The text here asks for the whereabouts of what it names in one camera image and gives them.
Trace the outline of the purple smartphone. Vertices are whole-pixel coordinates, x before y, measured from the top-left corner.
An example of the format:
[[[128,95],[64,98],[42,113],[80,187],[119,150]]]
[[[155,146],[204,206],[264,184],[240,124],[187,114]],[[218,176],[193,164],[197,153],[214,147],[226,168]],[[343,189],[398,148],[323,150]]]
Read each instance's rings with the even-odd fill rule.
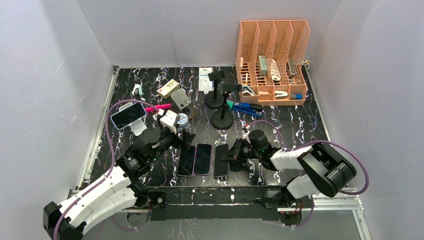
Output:
[[[176,174],[180,177],[191,177],[194,174],[196,147],[191,145],[188,149],[182,149],[179,155]]]

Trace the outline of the black smartphone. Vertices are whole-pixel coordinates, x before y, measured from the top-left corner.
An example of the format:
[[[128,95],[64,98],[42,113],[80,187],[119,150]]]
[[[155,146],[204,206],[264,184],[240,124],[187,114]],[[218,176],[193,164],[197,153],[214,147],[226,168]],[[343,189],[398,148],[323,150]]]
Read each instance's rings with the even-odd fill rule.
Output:
[[[194,174],[207,176],[210,173],[212,146],[210,144],[199,143],[196,146],[194,159]]]

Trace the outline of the black phone stand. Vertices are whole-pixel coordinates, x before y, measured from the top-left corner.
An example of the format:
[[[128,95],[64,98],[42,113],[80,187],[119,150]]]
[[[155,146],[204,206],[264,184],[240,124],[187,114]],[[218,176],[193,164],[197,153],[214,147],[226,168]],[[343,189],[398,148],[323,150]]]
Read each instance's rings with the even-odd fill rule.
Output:
[[[222,90],[223,102],[221,105],[221,112],[215,111],[210,118],[211,125],[217,130],[228,130],[234,121],[232,113],[228,113],[227,99],[233,92],[240,92],[242,86],[240,84],[225,84]]]
[[[205,105],[210,109],[219,109],[224,97],[218,93],[219,82],[226,77],[223,70],[216,70],[208,74],[209,81],[213,83],[213,91],[204,97]]]

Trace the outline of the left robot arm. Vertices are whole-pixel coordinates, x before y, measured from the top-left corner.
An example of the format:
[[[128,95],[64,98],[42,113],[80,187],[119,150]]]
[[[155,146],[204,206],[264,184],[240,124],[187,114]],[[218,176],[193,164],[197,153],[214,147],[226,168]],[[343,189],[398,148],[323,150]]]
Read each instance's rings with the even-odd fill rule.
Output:
[[[170,147],[187,150],[195,133],[148,128],[139,135],[110,172],[85,189],[43,209],[43,228],[52,240],[81,240],[91,228],[115,213],[150,203],[150,190],[140,180]]]

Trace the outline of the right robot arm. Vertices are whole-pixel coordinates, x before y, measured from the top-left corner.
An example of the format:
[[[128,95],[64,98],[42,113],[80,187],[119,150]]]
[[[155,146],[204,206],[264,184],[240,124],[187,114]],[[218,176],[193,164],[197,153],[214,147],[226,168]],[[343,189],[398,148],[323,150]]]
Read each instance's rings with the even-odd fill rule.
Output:
[[[271,171],[301,170],[305,174],[294,177],[272,197],[263,197],[260,203],[280,202],[295,207],[303,197],[322,193],[334,197],[356,175],[355,167],[327,142],[313,143],[310,147],[283,150],[273,147],[265,133],[256,129],[247,138],[238,138],[221,160],[244,165],[256,159]]]

